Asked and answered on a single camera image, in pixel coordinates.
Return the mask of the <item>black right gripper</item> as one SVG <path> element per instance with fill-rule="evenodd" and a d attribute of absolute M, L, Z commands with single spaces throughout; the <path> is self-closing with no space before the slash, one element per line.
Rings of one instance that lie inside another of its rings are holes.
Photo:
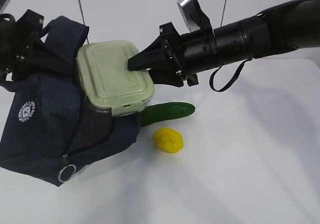
<path fill-rule="evenodd" d="M 154 84 L 183 87 L 199 84 L 197 74 L 186 65 L 184 47 L 180 34 L 171 22 L 159 27 L 160 35 L 143 51 L 128 59 L 130 71 L 149 69 Z"/>

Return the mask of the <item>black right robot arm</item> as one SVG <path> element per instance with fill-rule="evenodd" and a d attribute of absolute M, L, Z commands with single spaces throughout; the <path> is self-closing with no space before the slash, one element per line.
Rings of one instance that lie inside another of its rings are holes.
<path fill-rule="evenodd" d="M 188 33 L 163 24 L 159 36 L 127 63 L 130 71 L 148 71 L 155 84 L 195 86 L 200 72 L 320 44 L 320 0 L 290 1 L 216 29 L 198 0 L 177 5 Z"/>

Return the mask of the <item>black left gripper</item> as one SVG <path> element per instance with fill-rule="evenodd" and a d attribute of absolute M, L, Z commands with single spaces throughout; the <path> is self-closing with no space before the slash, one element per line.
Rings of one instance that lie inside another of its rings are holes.
<path fill-rule="evenodd" d="M 28 9 L 18 20 L 11 14 L 0 15 L 0 79 L 12 74 L 14 80 L 35 72 L 49 71 L 72 76 L 73 66 L 49 49 L 38 35 L 44 16 Z"/>

